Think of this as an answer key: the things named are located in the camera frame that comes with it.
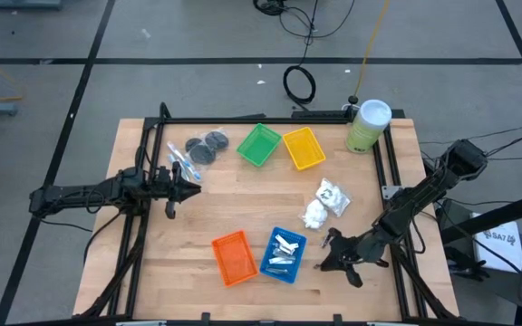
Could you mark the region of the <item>white box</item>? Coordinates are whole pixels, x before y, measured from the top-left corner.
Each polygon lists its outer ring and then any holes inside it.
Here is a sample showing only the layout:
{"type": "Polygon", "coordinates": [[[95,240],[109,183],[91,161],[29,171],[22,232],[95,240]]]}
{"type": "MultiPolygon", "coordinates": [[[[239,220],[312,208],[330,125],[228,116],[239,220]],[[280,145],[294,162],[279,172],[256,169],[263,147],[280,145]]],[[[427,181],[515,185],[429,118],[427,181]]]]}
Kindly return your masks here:
{"type": "Polygon", "coordinates": [[[512,263],[517,269],[522,268],[522,244],[516,222],[508,222],[473,235],[476,259],[484,261],[488,269],[515,273],[516,270],[477,242],[512,263]]]}

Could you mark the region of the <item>green disinfecting wipes canister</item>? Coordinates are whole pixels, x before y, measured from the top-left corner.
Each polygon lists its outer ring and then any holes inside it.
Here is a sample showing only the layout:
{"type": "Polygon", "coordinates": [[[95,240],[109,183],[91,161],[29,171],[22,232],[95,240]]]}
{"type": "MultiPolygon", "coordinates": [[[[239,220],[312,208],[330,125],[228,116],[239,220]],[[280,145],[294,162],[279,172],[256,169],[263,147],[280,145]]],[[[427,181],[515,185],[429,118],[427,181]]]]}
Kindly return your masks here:
{"type": "Polygon", "coordinates": [[[368,151],[392,120],[391,107],[381,100],[367,100],[357,110],[345,144],[355,153],[368,151]]]}

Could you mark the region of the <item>printed clear cotton balls bag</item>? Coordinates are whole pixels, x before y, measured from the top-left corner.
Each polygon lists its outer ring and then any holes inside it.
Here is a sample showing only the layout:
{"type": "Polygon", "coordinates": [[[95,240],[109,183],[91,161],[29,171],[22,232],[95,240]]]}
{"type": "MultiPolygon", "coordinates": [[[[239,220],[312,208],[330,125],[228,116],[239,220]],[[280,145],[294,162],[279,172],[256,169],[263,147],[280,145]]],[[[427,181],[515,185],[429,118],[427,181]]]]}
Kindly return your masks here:
{"type": "Polygon", "coordinates": [[[335,184],[323,178],[315,196],[329,208],[337,217],[341,217],[351,204],[351,199],[335,184]]]}

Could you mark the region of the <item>bagged blue white toothbrush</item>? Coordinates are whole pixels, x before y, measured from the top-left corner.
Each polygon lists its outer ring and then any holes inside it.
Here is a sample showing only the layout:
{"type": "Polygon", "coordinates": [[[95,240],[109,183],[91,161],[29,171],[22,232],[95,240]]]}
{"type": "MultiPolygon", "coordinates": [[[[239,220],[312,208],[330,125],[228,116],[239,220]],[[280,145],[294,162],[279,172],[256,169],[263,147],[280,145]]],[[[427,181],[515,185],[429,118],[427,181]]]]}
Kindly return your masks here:
{"type": "Polygon", "coordinates": [[[197,182],[200,182],[202,180],[201,175],[198,173],[195,167],[185,158],[185,156],[176,148],[176,146],[171,141],[167,142],[167,146],[170,149],[170,151],[179,159],[180,163],[188,171],[192,178],[197,182]]]}
{"type": "Polygon", "coordinates": [[[169,162],[171,164],[174,164],[175,162],[177,162],[179,164],[179,166],[180,166],[181,176],[185,180],[190,181],[190,177],[189,177],[188,171],[184,167],[183,163],[174,154],[168,154],[168,160],[169,160],[169,162]]]}

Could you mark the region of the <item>green plastic basket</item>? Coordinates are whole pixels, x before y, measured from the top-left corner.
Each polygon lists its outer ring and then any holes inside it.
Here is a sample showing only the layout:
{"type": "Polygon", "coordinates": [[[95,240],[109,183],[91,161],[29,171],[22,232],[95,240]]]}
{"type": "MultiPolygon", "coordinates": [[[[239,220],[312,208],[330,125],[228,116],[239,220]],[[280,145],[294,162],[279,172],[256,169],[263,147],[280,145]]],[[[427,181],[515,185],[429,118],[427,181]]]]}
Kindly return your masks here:
{"type": "Polygon", "coordinates": [[[256,167],[262,167],[280,143],[282,136],[257,123],[237,147],[237,153],[256,167]]]}

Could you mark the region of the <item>grey blue base plate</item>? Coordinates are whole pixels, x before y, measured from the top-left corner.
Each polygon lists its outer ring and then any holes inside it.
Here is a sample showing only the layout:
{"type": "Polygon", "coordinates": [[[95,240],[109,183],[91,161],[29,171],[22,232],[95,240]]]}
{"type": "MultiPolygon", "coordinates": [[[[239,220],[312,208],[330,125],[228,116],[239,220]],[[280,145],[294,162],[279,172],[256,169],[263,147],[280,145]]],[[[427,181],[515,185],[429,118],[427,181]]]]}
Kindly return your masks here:
{"type": "Polygon", "coordinates": [[[0,8],[61,10],[63,0],[0,0],[0,8]]]}

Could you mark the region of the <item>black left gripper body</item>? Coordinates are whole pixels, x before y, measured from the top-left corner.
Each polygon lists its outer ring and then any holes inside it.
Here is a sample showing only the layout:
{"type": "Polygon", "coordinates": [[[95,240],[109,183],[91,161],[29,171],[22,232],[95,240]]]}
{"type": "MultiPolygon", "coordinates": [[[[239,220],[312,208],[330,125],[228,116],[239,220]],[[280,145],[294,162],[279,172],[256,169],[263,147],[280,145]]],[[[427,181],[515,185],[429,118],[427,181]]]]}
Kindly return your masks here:
{"type": "Polygon", "coordinates": [[[176,218],[176,204],[182,202],[180,181],[180,166],[173,166],[167,169],[164,166],[158,168],[158,173],[154,177],[154,187],[156,190],[156,198],[166,198],[168,202],[165,205],[165,214],[168,219],[176,218]]]}

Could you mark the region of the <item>yellow plastic basket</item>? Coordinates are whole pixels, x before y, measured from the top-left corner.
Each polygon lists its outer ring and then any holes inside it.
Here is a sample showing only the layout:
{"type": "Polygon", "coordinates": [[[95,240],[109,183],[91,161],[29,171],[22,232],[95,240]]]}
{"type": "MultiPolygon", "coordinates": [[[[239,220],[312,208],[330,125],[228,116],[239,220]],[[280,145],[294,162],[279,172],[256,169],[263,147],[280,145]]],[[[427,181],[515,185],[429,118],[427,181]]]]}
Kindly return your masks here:
{"type": "Polygon", "coordinates": [[[314,167],[326,160],[317,138],[309,127],[286,133],[283,141],[298,170],[314,167]]]}

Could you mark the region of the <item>black gantry beam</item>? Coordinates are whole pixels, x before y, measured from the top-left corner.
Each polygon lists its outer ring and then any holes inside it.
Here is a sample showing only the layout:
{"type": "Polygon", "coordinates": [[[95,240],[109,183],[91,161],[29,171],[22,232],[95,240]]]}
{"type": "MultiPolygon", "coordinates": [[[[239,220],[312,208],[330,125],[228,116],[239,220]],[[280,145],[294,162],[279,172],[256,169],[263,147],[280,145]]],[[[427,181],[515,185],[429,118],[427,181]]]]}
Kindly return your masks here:
{"type": "Polygon", "coordinates": [[[520,218],[522,218],[522,199],[467,221],[453,223],[452,226],[440,232],[441,240],[443,244],[448,244],[520,218]]]}

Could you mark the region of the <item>orange plastic basket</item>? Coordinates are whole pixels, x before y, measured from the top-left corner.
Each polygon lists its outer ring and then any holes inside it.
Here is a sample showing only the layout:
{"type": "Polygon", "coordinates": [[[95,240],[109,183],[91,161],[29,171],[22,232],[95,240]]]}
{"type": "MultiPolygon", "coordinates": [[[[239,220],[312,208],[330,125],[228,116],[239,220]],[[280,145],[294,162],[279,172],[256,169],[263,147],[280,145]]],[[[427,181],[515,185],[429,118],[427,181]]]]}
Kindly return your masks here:
{"type": "Polygon", "coordinates": [[[258,275],[256,260],[243,230],[221,236],[213,240],[211,245],[226,287],[258,275]]]}

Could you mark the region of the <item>blue plastic basket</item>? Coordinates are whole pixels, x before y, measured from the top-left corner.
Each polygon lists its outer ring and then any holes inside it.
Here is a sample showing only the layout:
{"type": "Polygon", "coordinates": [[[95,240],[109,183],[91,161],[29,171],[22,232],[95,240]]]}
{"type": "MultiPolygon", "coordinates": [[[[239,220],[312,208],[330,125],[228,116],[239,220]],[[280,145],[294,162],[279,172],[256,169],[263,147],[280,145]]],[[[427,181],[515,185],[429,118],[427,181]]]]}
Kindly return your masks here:
{"type": "Polygon", "coordinates": [[[269,236],[268,244],[266,247],[266,251],[264,257],[261,262],[261,266],[259,271],[267,276],[276,278],[285,283],[294,283],[297,272],[300,268],[302,257],[304,253],[306,245],[306,238],[303,235],[299,235],[297,233],[291,232],[281,227],[275,227],[269,236]],[[277,241],[275,240],[276,235],[281,235],[288,243],[298,243],[298,248],[295,250],[293,255],[295,256],[295,262],[293,264],[269,264],[268,260],[273,256],[273,250],[277,248],[277,241]],[[266,268],[268,267],[280,267],[289,270],[289,274],[272,274],[266,272],[266,268]]]}

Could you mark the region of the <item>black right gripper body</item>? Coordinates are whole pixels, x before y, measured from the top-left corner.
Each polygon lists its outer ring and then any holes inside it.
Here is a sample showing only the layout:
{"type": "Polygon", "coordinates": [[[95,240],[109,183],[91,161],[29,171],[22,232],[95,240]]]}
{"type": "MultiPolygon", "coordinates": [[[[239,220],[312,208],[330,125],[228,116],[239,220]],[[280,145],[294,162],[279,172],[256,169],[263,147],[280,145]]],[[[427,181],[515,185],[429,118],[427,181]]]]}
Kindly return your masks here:
{"type": "Polygon", "coordinates": [[[347,281],[350,285],[361,288],[363,281],[361,276],[354,270],[356,264],[372,263],[381,266],[381,258],[374,258],[367,256],[366,254],[358,253],[358,243],[360,242],[359,237],[343,237],[337,236],[330,243],[330,252],[336,254],[336,262],[329,263],[335,264],[336,270],[344,272],[347,281]]]}

